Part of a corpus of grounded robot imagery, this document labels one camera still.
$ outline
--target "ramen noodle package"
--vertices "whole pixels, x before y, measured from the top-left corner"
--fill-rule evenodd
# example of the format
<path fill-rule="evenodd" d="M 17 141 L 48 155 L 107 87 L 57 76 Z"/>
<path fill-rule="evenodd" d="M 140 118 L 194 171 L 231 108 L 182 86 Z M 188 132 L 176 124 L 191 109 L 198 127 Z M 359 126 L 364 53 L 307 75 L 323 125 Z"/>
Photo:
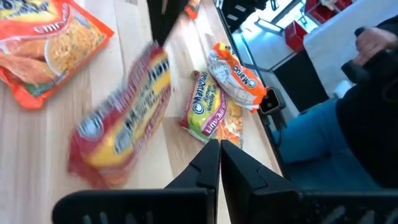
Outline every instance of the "ramen noodle package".
<path fill-rule="evenodd" d="M 195 72 L 195 87 L 181 127 L 197 139 L 228 139 L 242 146 L 242 108 L 233 103 L 208 72 Z"/>
<path fill-rule="evenodd" d="M 134 63 L 126 81 L 72 132 L 69 172 L 96 189 L 122 187 L 138 153 L 162 121 L 169 99 L 169 61 L 153 43 Z"/>
<path fill-rule="evenodd" d="M 252 112 L 259 108 L 267 90 L 257 75 L 239 63 L 230 46 L 216 44 L 208 61 L 211 74 L 237 105 Z"/>
<path fill-rule="evenodd" d="M 28 109 L 42 107 L 113 35 L 72 0 L 0 3 L 0 78 Z"/>

